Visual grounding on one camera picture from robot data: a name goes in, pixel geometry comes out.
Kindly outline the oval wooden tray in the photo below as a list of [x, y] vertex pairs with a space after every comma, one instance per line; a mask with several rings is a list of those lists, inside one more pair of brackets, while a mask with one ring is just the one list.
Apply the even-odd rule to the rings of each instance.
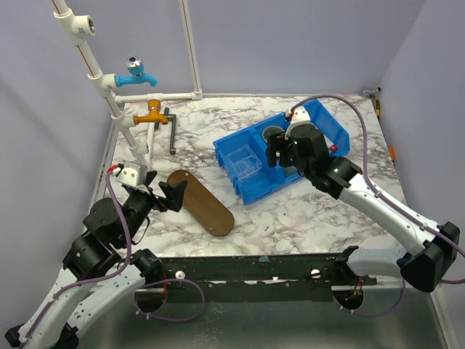
[[177, 170], [168, 176], [172, 186], [182, 181], [187, 182], [183, 207], [212, 236], [227, 236], [235, 226], [231, 211], [189, 171]]

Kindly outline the blue plastic divided bin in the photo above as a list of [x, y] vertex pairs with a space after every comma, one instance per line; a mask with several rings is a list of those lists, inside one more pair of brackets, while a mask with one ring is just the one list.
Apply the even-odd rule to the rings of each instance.
[[[303, 108], [310, 115], [310, 121], [323, 132], [330, 153], [346, 156], [350, 151], [347, 130], [319, 100], [311, 100]], [[293, 167], [269, 167], [267, 164], [267, 136], [286, 131], [288, 126], [284, 113], [279, 113], [213, 142], [218, 164], [226, 171], [235, 194], [245, 205], [301, 179]]]

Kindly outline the clear plastic square holder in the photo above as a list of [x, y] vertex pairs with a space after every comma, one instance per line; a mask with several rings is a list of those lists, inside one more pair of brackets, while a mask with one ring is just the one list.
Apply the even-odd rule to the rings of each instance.
[[249, 145], [228, 154], [227, 160], [239, 180], [247, 180], [257, 175], [262, 168], [262, 162]]

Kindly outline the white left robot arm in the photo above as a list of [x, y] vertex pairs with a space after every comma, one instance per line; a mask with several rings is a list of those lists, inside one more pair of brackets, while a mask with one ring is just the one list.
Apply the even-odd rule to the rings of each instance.
[[162, 279], [161, 261], [149, 249], [134, 252], [133, 238], [153, 210], [182, 208], [187, 182], [160, 182], [158, 196], [150, 187], [156, 175], [119, 166], [108, 170], [109, 197], [91, 206], [84, 233], [71, 244], [37, 311], [5, 334], [12, 348], [76, 348], [80, 334], [123, 296]]

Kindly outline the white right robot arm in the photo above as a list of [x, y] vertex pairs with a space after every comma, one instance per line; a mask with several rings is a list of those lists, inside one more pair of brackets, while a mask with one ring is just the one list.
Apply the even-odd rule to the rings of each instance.
[[352, 161], [332, 156], [323, 133], [312, 124], [270, 135], [267, 160], [270, 167], [295, 167], [316, 189], [356, 208], [400, 243], [399, 249], [356, 248], [334, 267], [339, 283], [349, 285], [360, 276], [391, 276], [430, 293], [456, 260], [458, 226], [420, 215], [374, 185]]

